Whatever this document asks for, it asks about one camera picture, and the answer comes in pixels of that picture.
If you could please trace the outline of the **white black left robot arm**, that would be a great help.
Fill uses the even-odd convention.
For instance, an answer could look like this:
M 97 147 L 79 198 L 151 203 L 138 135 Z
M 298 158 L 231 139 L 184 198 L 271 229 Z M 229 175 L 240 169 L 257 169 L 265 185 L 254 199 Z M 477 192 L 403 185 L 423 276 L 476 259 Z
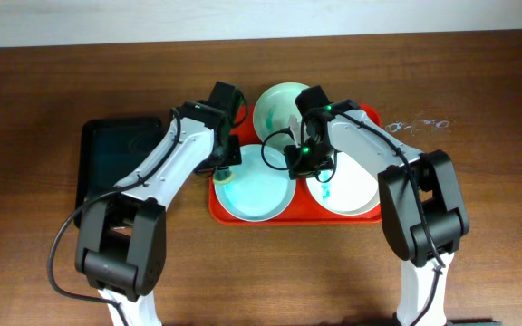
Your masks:
M 153 289 L 166 260 L 166 213 L 191 174 L 231 176 L 240 164 L 241 90 L 219 81 L 209 97 L 172 110 L 160 143 L 112 189 L 82 203 L 75 267 L 116 325 L 157 325 Z

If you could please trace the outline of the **white plate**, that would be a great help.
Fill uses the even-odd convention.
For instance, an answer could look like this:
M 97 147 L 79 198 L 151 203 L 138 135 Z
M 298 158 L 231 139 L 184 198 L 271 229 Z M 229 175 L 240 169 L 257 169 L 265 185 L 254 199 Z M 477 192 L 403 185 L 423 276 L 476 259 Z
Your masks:
M 312 177 L 306 185 L 320 206 L 338 215 L 365 214 L 380 204 L 377 180 L 343 152 L 337 154 L 337 169 L 329 182 Z

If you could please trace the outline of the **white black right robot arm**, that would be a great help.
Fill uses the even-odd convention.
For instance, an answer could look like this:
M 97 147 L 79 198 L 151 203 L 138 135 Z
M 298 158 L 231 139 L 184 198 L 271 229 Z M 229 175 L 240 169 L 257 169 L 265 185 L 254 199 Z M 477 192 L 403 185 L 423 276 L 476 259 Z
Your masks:
M 400 325 L 445 325 L 447 274 L 470 222 L 454 165 L 442 150 L 425 153 L 372 122 L 352 100 L 330 101 L 319 86 L 301 91 L 302 118 L 285 147 L 291 179 L 335 171 L 334 155 L 355 160 L 378 183 L 382 231 L 401 259 Z

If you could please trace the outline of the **light blue plate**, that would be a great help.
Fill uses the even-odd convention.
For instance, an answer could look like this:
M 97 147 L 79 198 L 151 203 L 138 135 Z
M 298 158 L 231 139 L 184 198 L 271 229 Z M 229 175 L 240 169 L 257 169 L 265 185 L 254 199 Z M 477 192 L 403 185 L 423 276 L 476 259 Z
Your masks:
M 286 171 L 270 168 L 261 157 L 261 148 L 261 144 L 241 147 L 242 163 L 229 168 L 233 178 L 214 185 L 220 205 L 238 220 L 270 220 L 284 212 L 294 198 L 296 182 Z

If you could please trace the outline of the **yellow green sponge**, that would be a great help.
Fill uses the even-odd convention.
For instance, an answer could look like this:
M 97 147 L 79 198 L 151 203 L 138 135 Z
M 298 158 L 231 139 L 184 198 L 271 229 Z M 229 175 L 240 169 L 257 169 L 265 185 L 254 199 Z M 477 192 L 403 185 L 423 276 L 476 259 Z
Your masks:
M 235 178 L 236 174 L 229 168 L 218 168 L 212 175 L 215 185 L 225 185 Z

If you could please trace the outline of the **green plate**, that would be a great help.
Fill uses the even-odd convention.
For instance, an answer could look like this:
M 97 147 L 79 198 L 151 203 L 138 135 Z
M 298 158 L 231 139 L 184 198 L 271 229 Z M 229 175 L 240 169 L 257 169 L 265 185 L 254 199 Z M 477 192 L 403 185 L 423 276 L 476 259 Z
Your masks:
M 299 82 L 283 82 L 270 87 L 259 97 L 253 111 L 253 126 L 261 141 L 275 131 L 288 128 L 291 117 L 301 121 L 295 99 L 307 88 Z

